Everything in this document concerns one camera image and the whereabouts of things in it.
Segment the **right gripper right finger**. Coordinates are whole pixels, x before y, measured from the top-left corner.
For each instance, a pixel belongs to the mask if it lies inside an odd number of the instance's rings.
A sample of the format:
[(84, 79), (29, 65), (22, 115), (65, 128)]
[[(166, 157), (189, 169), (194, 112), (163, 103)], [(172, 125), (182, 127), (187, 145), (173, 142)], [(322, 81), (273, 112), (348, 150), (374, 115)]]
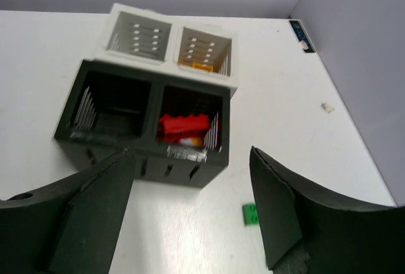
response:
[(404, 272), (404, 208), (334, 192), (256, 147), (249, 169), (272, 272)]

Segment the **red round lego piece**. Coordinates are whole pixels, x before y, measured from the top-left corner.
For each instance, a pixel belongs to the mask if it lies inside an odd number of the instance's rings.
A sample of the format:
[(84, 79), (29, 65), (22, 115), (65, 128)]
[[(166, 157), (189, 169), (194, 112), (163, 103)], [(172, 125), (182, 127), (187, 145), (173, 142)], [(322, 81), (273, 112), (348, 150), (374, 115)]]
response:
[(178, 141), (179, 144), (183, 146), (189, 146), (189, 147), (197, 147), (197, 148), (203, 148), (204, 147), (204, 139), (200, 137), (189, 137), (189, 138), (183, 138)]

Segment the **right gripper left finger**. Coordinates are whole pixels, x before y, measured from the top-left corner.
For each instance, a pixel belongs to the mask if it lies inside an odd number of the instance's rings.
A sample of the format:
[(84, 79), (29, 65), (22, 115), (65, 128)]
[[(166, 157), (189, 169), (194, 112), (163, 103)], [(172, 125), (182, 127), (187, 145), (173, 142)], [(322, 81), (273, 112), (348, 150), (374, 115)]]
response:
[(134, 175), (125, 149), (1, 201), (1, 273), (108, 273)]

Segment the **yellow flower lego piece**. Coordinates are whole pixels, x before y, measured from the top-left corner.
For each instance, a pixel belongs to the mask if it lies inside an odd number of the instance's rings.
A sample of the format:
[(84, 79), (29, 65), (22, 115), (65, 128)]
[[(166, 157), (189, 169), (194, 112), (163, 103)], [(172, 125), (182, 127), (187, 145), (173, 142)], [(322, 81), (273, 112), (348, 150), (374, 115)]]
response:
[(192, 64), (192, 67), (194, 68), (194, 69), (197, 69), (197, 70), (202, 70), (202, 71), (205, 71), (205, 72), (213, 72), (213, 66), (212, 65), (207, 65), (207, 64), (202, 64), (202, 63), (198, 63), (198, 62), (193, 62), (193, 64)]

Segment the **red arched lego brick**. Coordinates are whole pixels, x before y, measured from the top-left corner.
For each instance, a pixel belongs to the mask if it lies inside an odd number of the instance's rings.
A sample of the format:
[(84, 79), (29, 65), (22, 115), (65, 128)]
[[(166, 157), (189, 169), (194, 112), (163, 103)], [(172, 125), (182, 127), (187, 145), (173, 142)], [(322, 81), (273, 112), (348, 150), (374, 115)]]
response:
[(202, 139), (210, 129), (208, 115), (163, 115), (158, 122), (157, 139), (163, 142), (179, 142), (182, 139)]

